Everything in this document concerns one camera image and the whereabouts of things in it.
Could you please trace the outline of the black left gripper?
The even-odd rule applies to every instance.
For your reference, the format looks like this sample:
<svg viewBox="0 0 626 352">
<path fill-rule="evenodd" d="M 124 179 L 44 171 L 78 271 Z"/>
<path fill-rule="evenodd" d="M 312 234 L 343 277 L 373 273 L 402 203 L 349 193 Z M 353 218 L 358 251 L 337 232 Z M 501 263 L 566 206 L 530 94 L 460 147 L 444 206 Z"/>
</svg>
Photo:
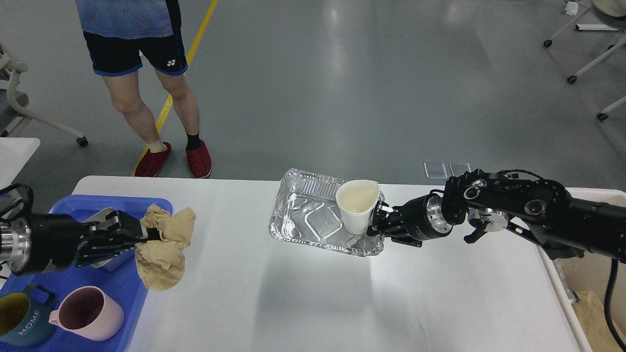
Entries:
<svg viewBox="0 0 626 352">
<path fill-rule="evenodd" d="M 88 242 L 89 238 L 110 242 Z M 145 227 L 122 210 L 104 222 L 77 222 L 67 214 L 31 214 L 1 225 L 1 260 L 16 276 L 83 267 L 130 253 L 135 243 L 160 241 L 161 230 Z"/>
</svg>

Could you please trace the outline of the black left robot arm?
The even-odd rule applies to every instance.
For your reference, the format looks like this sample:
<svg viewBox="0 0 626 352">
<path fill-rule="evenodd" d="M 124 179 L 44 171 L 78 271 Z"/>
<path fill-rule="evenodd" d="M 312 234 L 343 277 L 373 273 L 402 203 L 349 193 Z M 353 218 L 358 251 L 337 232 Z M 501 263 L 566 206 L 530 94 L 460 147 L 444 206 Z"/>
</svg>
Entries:
<svg viewBox="0 0 626 352">
<path fill-rule="evenodd" d="M 156 225 L 142 225 L 122 210 L 147 210 L 145 198 L 70 196 L 47 214 L 34 213 L 33 201 L 33 190 L 22 183 L 1 190 L 1 260 L 16 276 L 105 262 L 137 243 L 162 239 Z"/>
</svg>

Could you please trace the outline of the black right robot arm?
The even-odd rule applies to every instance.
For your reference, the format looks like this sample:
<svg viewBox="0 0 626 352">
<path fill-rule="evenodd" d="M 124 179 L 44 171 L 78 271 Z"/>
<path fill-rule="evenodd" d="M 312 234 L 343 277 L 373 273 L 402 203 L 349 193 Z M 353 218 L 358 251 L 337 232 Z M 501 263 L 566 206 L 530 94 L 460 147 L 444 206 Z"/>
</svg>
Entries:
<svg viewBox="0 0 626 352">
<path fill-rule="evenodd" d="M 444 189 L 404 205 L 378 202 L 366 234 L 421 247 L 468 222 L 474 230 L 464 237 L 467 243 L 508 230 L 539 246 L 550 259 L 583 258 L 590 252 L 625 262 L 624 207 L 573 198 L 561 183 L 517 174 L 477 169 L 451 176 Z"/>
</svg>

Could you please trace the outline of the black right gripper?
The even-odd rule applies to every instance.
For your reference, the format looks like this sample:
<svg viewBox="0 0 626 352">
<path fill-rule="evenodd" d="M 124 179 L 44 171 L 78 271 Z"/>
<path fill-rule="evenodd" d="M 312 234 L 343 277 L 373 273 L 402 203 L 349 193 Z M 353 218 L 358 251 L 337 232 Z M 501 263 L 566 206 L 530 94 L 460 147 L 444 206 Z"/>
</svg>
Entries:
<svg viewBox="0 0 626 352">
<path fill-rule="evenodd" d="M 442 198 L 431 193 L 411 199 L 401 206 L 389 206 L 378 200 L 373 209 L 373 224 L 366 235 L 370 238 L 390 238 L 393 242 L 421 247 L 424 241 L 445 238 L 452 225 L 443 216 Z"/>
</svg>

